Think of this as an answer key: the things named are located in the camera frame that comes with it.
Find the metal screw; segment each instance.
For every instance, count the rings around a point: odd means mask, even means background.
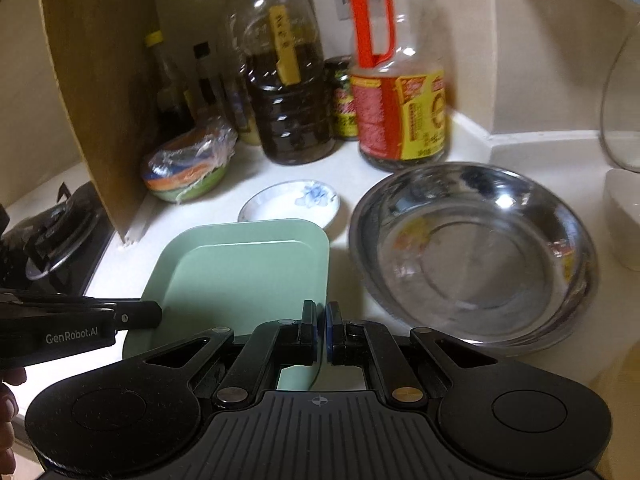
[[[412,388],[410,386],[404,386],[402,388],[396,388],[391,394],[393,398],[399,402],[418,402],[424,397],[418,388]]]
[[[245,400],[249,394],[243,388],[236,388],[235,386],[230,386],[228,388],[222,388],[218,392],[218,398],[227,404],[233,404],[235,402],[242,402]]]

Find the bottle cap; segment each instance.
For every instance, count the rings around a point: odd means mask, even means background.
[[[211,49],[209,48],[209,42],[203,41],[197,45],[193,45],[193,55],[196,59],[200,59],[201,57],[205,57],[211,54]]]
[[[347,70],[351,63],[351,56],[330,57],[324,61],[324,66],[331,70]]]
[[[164,37],[162,36],[162,30],[156,30],[151,34],[147,34],[145,38],[145,45],[147,47],[152,47],[158,43],[162,43],[164,41]]]

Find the red handle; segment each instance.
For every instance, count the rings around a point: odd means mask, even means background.
[[[371,22],[369,21],[369,0],[351,0],[353,21],[356,24],[358,64],[363,68],[373,68],[388,61],[396,51],[396,24],[394,23],[394,0],[385,0],[386,22],[388,24],[389,49],[384,54],[374,54],[371,45]]]

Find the small plate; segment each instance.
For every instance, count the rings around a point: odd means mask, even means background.
[[[317,180],[293,180],[263,189],[244,204],[239,222],[300,218],[325,229],[338,214],[340,197]]]

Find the white countertop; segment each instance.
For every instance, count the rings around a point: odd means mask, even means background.
[[[452,131],[449,160],[491,162],[534,178],[564,199],[587,225],[596,243],[602,276],[593,307],[570,338],[523,360],[588,383],[640,339],[640,274],[620,266],[607,247],[600,203],[609,167],[597,149],[597,138],[593,134],[566,139],[562,134],[522,134],[499,136],[497,141],[459,114],[454,114]],[[124,248],[114,237],[86,294],[96,298],[140,297],[161,251],[178,234],[203,224],[235,222],[240,208],[260,190],[287,180],[310,178],[332,186],[342,200],[337,221],[328,232],[331,253],[327,299],[340,302],[346,319],[377,320],[392,332],[406,333],[408,327],[392,320],[364,291],[348,254],[351,212],[364,193],[387,175],[360,157],[355,142],[345,143],[323,160],[294,167],[272,164],[260,148],[239,145],[226,177],[215,190],[192,203],[160,206],[142,240],[133,246]],[[12,221],[51,206],[63,179],[74,190],[88,176],[84,167],[77,166],[52,179],[8,208]],[[119,333],[110,348],[29,367],[27,382],[13,388],[20,412],[24,414],[34,396],[50,384],[119,360],[124,336]],[[318,389],[353,387],[361,381],[360,374],[350,368],[334,368],[321,379],[316,384]]]

